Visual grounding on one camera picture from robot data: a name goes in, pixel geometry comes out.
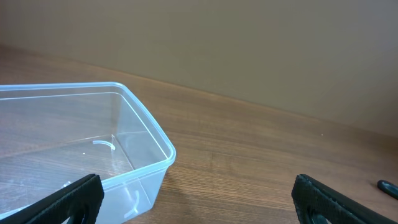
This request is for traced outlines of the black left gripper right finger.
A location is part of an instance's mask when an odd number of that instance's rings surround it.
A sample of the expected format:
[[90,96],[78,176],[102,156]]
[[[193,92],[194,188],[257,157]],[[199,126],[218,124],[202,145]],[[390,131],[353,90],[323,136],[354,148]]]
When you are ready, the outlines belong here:
[[292,199],[300,224],[397,224],[305,174],[296,176]]

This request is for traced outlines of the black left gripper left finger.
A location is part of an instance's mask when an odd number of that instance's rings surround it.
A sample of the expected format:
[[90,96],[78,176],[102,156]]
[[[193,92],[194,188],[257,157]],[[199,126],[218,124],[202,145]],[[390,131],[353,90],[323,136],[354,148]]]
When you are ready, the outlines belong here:
[[1,224],[95,223],[104,199],[100,176],[88,174],[1,220]]

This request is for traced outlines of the clear plastic storage container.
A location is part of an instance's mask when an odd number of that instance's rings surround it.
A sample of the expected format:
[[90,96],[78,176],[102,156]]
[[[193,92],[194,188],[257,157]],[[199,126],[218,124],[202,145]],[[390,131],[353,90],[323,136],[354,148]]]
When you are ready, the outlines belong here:
[[176,150],[117,82],[1,86],[1,218],[88,174],[100,176],[98,223],[124,223],[155,204]]

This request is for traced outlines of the black red handled screwdriver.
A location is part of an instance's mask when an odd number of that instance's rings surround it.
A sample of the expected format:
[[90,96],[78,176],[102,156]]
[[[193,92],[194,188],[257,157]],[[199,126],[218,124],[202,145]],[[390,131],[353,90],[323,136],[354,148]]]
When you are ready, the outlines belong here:
[[377,182],[377,187],[385,194],[388,194],[389,196],[398,199],[398,187],[396,185],[386,180],[379,180]]

